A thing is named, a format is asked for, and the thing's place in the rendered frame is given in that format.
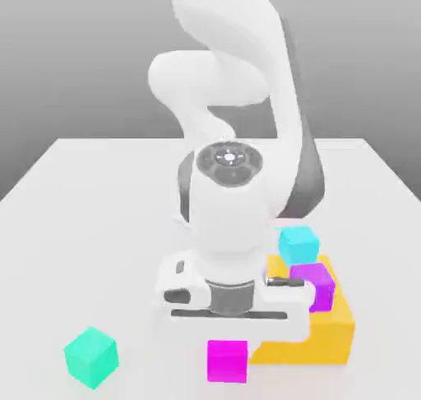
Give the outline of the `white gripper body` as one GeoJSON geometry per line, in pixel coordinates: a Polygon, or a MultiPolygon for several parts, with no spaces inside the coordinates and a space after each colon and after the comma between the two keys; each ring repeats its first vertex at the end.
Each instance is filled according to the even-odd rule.
{"type": "Polygon", "coordinates": [[[201,305],[153,302],[151,313],[164,335],[205,341],[302,342],[310,332],[309,313],[301,309],[249,310],[225,316],[201,305]]]}

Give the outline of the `small teal cube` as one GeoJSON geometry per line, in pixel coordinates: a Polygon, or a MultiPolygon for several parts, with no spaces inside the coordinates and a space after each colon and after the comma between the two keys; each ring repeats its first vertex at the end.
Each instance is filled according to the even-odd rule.
{"type": "Polygon", "coordinates": [[[119,366],[116,341],[97,328],[88,327],[63,348],[70,376],[94,390],[119,366]]]}

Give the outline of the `small magenta cube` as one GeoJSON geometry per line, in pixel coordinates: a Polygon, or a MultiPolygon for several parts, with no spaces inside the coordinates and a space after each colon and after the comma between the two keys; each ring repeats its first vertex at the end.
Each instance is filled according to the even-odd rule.
{"type": "Polygon", "coordinates": [[[212,383],[245,384],[248,379],[248,342],[208,341],[206,376],[212,383]]]}

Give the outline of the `small purple cube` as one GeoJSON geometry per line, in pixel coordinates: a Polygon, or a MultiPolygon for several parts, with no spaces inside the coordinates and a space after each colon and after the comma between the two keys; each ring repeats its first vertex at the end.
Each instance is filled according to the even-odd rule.
{"type": "Polygon", "coordinates": [[[289,269],[289,276],[310,281],[315,287],[315,298],[309,308],[310,313],[331,311],[335,280],[323,263],[295,264],[289,269]]]}

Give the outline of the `large orange box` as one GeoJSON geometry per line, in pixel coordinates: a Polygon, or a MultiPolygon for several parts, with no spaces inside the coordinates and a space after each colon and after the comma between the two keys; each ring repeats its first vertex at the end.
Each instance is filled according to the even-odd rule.
{"type": "Polygon", "coordinates": [[[344,365],[354,338],[355,321],[340,284],[335,285],[332,309],[310,314],[305,342],[263,342],[251,365],[344,365]]]}

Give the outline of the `small cyan cube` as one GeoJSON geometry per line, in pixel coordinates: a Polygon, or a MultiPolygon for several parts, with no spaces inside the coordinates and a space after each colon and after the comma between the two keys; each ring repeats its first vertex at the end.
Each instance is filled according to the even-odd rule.
{"type": "Polygon", "coordinates": [[[279,253],[288,267],[297,264],[315,263],[320,249],[320,240],[308,226],[286,226],[280,230],[279,253]]]}

